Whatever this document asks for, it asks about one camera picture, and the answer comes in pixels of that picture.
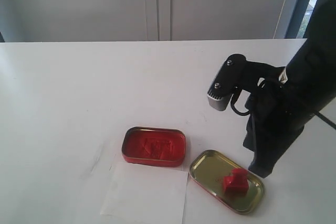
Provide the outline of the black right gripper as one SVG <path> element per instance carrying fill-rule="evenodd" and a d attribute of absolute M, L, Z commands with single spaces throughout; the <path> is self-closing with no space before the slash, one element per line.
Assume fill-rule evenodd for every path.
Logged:
<path fill-rule="evenodd" d="M 261 178 L 272 173 L 303 131 L 304 75 L 304 68 L 296 63 L 273 67 L 249 61 L 245 65 L 244 86 L 251 92 L 246 108 L 251 116 L 244 146 L 254 153 L 248 170 Z"/>

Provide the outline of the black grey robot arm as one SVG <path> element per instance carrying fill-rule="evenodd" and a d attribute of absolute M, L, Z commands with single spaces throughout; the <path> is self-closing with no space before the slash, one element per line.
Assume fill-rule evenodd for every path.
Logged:
<path fill-rule="evenodd" d="M 249 171 L 262 178 L 314 116 L 335 128 L 320 112 L 335 98 L 335 0 L 313 11 L 306 31 L 306 41 L 290 62 L 265 77 L 246 102 L 250 116 L 243 146 L 254 152 Z"/>

